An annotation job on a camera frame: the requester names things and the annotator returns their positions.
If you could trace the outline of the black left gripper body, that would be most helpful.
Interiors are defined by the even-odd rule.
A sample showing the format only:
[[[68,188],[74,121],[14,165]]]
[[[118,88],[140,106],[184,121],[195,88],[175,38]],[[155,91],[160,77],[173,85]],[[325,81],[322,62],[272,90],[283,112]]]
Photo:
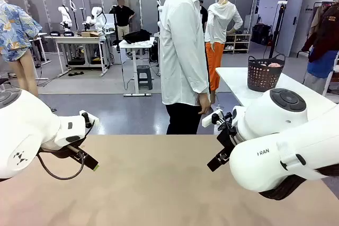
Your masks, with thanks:
[[[46,148],[40,148],[39,152],[51,153],[57,158],[67,158],[67,157],[76,157],[80,158],[79,152],[84,153],[83,150],[79,147],[84,141],[85,137],[74,142],[67,144],[66,146],[60,148],[59,150],[50,150]]]

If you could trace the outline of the white-shirt person's right hand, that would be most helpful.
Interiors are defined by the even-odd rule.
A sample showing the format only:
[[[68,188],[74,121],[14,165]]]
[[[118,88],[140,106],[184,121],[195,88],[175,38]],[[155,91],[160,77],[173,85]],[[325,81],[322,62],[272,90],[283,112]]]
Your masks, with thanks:
[[[199,112],[199,114],[207,114],[210,108],[210,100],[208,93],[199,94],[199,103],[201,106],[201,111]]]

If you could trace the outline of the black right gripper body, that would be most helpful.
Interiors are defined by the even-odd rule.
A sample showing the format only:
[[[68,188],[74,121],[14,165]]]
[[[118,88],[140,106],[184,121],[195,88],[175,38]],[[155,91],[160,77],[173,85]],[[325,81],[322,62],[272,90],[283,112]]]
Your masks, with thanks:
[[[217,136],[217,140],[223,145],[223,149],[219,152],[220,155],[229,155],[234,149],[236,142],[234,137],[237,134],[235,127],[220,126],[218,128],[220,133]]]

